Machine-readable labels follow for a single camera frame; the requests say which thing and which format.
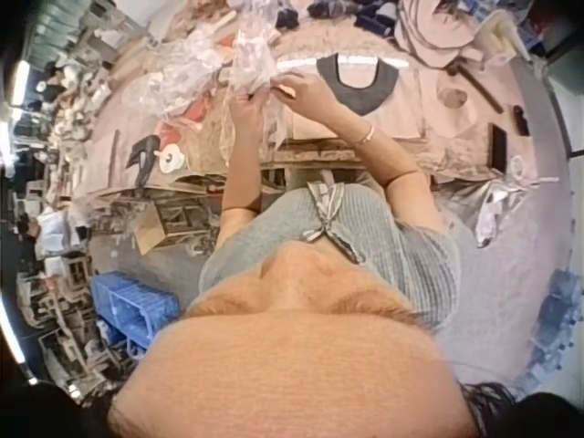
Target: gray striped shirt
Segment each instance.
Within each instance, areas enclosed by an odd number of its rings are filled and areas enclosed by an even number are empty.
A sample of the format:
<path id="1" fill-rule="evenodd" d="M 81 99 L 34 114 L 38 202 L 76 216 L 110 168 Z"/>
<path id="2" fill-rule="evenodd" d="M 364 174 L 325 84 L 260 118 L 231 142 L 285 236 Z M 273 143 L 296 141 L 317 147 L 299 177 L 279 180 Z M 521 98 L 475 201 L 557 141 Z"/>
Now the gray striped shirt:
<path id="1" fill-rule="evenodd" d="M 312 182 L 282 195 L 207 260 L 199 290 L 262 263 L 285 242 L 322 235 L 401 291 L 429 329 L 438 330 L 454 313 L 460 282 L 454 241 L 396 222 L 385 200 L 357 184 Z"/>

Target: woman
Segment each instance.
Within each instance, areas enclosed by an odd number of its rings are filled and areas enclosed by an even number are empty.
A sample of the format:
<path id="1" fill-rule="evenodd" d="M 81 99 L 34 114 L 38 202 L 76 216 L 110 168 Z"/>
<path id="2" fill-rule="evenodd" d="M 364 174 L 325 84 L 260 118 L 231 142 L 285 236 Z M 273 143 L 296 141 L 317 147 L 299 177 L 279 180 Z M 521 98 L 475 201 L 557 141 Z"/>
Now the woman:
<path id="1" fill-rule="evenodd" d="M 286 73 L 274 96 L 353 145 L 387 202 L 312 183 L 260 214 L 268 92 L 230 103 L 235 146 L 205 293 L 158 336 L 111 421 L 172 438 L 473 436 L 430 335 L 455 309 L 458 260 L 426 176 L 321 78 Z"/>

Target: clear plastic bag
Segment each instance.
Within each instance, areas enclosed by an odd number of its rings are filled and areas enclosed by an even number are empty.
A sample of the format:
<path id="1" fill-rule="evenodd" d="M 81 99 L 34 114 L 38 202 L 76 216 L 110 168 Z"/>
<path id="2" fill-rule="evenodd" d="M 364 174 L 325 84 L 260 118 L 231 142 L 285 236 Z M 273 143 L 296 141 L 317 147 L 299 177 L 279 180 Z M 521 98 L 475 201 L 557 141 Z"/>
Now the clear plastic bag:
<path id="1" fill-rule="evenodd" d="M 184 40 L 158 46 L 152 72 L 129 84 L 122 94 L 124 105 L 145 115 L 170 118 L 182 114 L 208 90 L 222 66 L 211 35 L 211 29 L 204 28 Z"/>
<path id="2" fill-rule="evenodd" d="M 276 60 L 270 51 L 269 41 L 274 35 L 277 19 L 277 0 L 251 0 L 246 2 L 239 19 L 239 31 L 234 42 L 234 62 L 229 76 L 229 88 L 224 100 L 224 120 L 221 133 L 221 153 L 229 162 L 234 137 L 233 123 L 229 119 L 227 102 L 240 90 L 254 94 L 277 73 Z M 278 147 L 287 134 L 284 106 L 270 96 L 264 106 L 264 144 Z"/>

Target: woman's left hand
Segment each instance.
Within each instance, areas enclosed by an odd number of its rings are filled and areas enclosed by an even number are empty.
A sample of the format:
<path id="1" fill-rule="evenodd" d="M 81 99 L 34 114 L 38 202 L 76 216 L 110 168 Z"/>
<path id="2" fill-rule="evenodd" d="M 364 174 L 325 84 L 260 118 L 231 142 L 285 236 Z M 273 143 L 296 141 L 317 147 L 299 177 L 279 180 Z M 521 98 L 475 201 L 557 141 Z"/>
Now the woman's left hand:
<path id="1" fill-rule="evenodd" d="M 229 101 L 235 136 L 242 139 L 262 140 L 264 131 L 263 108 L 269 96 L 269 88 L 259 89 L 254 96 L 245 92 L 235 94 Z"/>

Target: woman's right hand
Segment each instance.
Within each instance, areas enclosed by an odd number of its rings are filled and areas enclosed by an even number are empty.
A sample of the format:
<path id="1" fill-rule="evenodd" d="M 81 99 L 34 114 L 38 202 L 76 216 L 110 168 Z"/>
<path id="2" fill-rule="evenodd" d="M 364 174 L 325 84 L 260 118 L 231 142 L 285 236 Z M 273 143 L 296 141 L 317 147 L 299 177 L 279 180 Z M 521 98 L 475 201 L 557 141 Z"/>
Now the woman's right hand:
<path id="1" fill-rule="evenodd" d="M 291 70 L 271 80 L 272 94 L 296 114 L 328 126 L 341 104 L 329 85 L 318 75 Z M 280 87 L 293 91 L 293 95 Z"/>

